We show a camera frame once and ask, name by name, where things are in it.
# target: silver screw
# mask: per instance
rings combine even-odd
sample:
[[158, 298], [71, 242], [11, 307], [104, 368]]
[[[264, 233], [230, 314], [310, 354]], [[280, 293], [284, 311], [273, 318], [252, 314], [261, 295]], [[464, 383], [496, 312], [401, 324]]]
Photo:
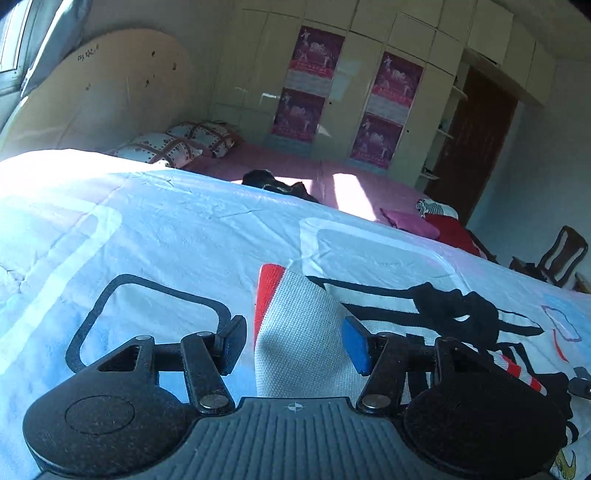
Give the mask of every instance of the silver screw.
[[230, 403], [230, 401], [225, 395], [213, 394], [205, 395], [199, 400], [199, 403], [203, 408], [208, 410], [217, 410], [219, 408], [224, 408]]
[[379, 410], [380, 408], [386, 408], [391, 402], [386, 395], [374, 394], [363, 397], [361, 403], [370, 410]]

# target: chair back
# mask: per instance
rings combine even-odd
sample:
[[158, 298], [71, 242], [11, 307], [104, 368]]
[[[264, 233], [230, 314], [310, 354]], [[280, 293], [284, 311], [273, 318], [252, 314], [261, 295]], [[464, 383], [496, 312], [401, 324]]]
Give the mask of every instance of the chair back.
[[[566, 240], [562, 247], [562, 250], [556, 255], [555, 259], [552, 260], [549, 267], [546, 267], [546, 263], [552, 258], [552, 256], [558, 250], [558, 246], [563, 239], [563, 236], [566, 235]], [[568, 282], [570, 276], [573, 273], [573, 270], [576, 266], [581, 262], [583, 257], [587, 254], [587, 250], [589, 246], [585, 239], [579, 235], [579, 233], [569, 226], [564, 226], [560, 230], [558, 237], [556, 237], [556, 242], [552, 245], [552, 248], [548, 250], [544, 256], [541, 258], [540, 263], [538, 264], [538, 269], [546, 275], [550, 281], [556, 285], [557, 287], [564, 287], [565, 283]], [[557, 280], [557, 275], [564, 270], [567, 263], [580, 251], [579, 255], [572, 261], [569, 267], [566, 269], [562, 277]]]

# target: door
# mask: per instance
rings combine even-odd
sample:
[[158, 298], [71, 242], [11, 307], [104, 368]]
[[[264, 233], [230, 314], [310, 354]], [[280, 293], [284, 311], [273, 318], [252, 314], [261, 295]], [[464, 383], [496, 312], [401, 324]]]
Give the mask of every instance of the door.
[[466, 225], [505, 141], [517, 100], [471, 68], [449, 134], [425, 194], [453, 207]]

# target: crosshair logo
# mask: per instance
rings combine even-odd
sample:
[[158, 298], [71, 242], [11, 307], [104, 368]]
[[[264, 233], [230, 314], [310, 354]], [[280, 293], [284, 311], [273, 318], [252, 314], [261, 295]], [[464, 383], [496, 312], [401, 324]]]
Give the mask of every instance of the crosshair logo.
[[293, 402], [290, 403], [286, 408], [289, 408], [292, 412], [297, 413], [299, 412], [304, 406], [301, 403]]

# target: window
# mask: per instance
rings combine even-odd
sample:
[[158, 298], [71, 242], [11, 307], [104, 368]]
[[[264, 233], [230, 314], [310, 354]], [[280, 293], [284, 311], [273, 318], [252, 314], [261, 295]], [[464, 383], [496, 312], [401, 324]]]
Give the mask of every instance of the window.
[[21, 0], [0, 20], [0, 72], [17, 69], [25, 21], [32, 2]]

